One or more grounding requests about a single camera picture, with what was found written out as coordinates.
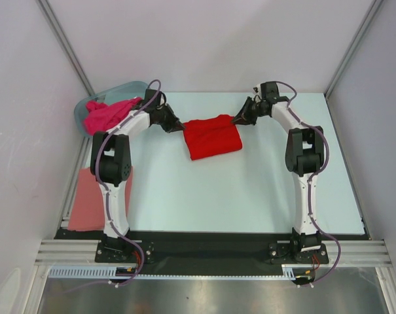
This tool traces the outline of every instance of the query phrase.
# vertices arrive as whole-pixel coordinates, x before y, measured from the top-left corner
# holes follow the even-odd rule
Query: crumpled pink cloth
[[[119,124],[130,112],[131,108],[141,101],[140,97],[122,100],[110,106],[90,100],[86,104],[88,113],[84,119],[87,133],[94,135],[97,131],[107,131]]]

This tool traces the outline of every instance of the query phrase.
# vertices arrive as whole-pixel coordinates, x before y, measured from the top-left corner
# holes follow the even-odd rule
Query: red cloth
[[[140,97],[122,100],[110,106],[90,100],[86,104],[88,113],[84,119],[87,133],[94,135],[97,131],[107,131],[119,124],[128,115],[131,108],[141,101]]]
[[[197,160],[243,148],[232,116],[221,114],[208,120],[192,120],[185,123],[183,131],[190,159]]]

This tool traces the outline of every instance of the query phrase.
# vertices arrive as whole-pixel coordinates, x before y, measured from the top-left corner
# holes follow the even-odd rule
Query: wall
[[[396,271],[396,0],[382,8],[330,105],[367,224]]]
[[[324,92],[372,0],[50,0],[95,90]]]
[[[72,111],[84,97],[36,2],[0,1],[0,284],[21,268],[17,303],[58,223],[81,142]]]

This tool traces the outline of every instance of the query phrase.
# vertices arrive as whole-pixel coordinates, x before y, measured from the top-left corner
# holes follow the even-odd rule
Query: purple cable
[[[152,98],[150,100],[148,100],[148,102],[146,104],[144,104],[142,107],[140,107],[138,109],[138,111],[136,111],[132,116],[128,116],[128,118],[124,121],[122,121],[122,123],[120,124],[120,128],[123,127],[125,124],[127,124],[133,117],[135,117],[137,114],[139,114],[141,111],[143,111],[145,108],[147,108],[157,97],[159,91],[161,90],[161,82],[158,79],[152,80],[150,82],[150,84],[148,85],[147,88],[149,88],[153,83],[157,82],[158,83],[158,88],[157,91],[155,92],[155,94],[152,96]],[[98,152],[98,159],[96,160],[96,163],[94,165],[94,169],[96,172],[96,179],[97,181],[105,188],[105,190],[108,192],[109,191],[109,187],[106,185],[106,183],[104,183],[102,181],[102,179],[100,179],[100,175],[99,175],[99,164],[100,164],[100,157],[103,154],[103,151],[105,150],[106,144],[107,142],[110,140],[110,138],[112,137],[112,135],[114,135],[119,129],[115,128],[111,133],[108,134],[108,136],[104,139],[103,143],[101,144],[100,148],[99,148],[99,152]],[[125,237],[124,235],[122,235],[115,227],[115,225],[112,222],[112,217],[111,217],[111,212],[110,212],[110,208],[109,208],[109,194],[106,193],[106,216],[107,216],[107,220],[110,221],[110,226],[112,227],[113,231],[119,236],[121,237],[123,240],[125,240],[126,242],[128,242],[129,244],[133,245],[135,248],[138,249],[140,255],[141,255],[141,263],[140,265],[138,265],[138,269],[136,270],[136,272],[127,280],[125,280],[123,283],[120,284],[114,284],[114,286],[118,286],[118,287],[123,287],[126,286],[132,279],[134,279],[139,272],[142,270],[143,265],[144,265],[144,251],[143,249],[134,241],[132,241],[131,239],[128,239],[127,237]],[[59,296],[62,294],[67,294],[70,292],[74,292],[77,291],[79,289],[85,288],[85,287],[89,287],[92,285],[97,285],[97,284],[109,284],[109,281],[106,280],[97,280],[97,281],[92,281],[89,283],[85,283],[81,286],[77,286],[75,288],[63,291],[63,292],[59,292],[57,294],[53,294],[52,296]]]
[[[318,225],[318,223],[317,223],[317,222],[315,221],[315,219],[313,218],[313,210],[312,210],[312,187],[311,187],[311,185],[312,185],[312,179],[314,178],[314,176],[316,176],[316,175],[318,175],[319,173],[323,172],[324,169],[326,169],[327,165],[329,164],[330,148],[329,148],[329,143],[327,142],[327,140],[326,140],[324,134],[321,133],[319,129],[317,129],[315,126],[311,126],[311,125],[309,125],[309,124],[307,124],[307,123],[301,121],[301,119],[297,116],[297,114],[294,113],[293,110],[292,110],[291,108],[289,108],[289,106],[290,106],[292,100],[294,100],[294,99],[297,97],[297,95],[298,95],[297,90],[296,90],[295,88],[293,88],[291,85],[287,84],[287,83],[280,82],[280,81],[276,81],[276,83],[285,85],[286,87],[292,89],[292,91],[294,92],[294,96],[291,97],[290,100],[288,101],[287,110],[289,111],[289,113],[291,113],[291,115],[295,118],[295,120],[297,120],[297,122],[300,123],[302,126],[305,126],[305,127],[307,127],[307,128],[310,128],[310,129],[314,130],[314,131],[321,137],[321,139],[323,140],[324,145],[325,145],[326,157],[325,157],[324,164],[323,164],[323,166],[322,166],[320,169],[318,169],[315,173],[311,174],[311,175],[308,177],[308,181],[307,181],[307,183],[308,183],[308,216],[310,216],[310,219],[311,219],[311,221],[312,221],[312,224],[314,225],[314,227],[315,227],[321,234],[323,234],[325,237],[327,237],[327,238],[333,240],[334,242],[336,242],[336,245],[337,245],[337,257],[336,257],[336,260],[334,261],[333,266],[329,269],[329,271],[328,271],[323,277],[320,277],[319,279],[317,279],[317,280],[314,281],[314,282],[316,283],[316,282],[319,282],[319,281],[323,280],[324,278],[326,278],[332,271],[334,271],[334,270],[336,269],[337,264],[339,263],[339,260],[340,260],[340,256],[341,256],[341,254],[342,254],[342,247],[340,246],[339,241],[338,241],[335,237],[333,237],[331,234],[328,234],[327,232],[323,231],[323,230],[320,228],[320,226]]]

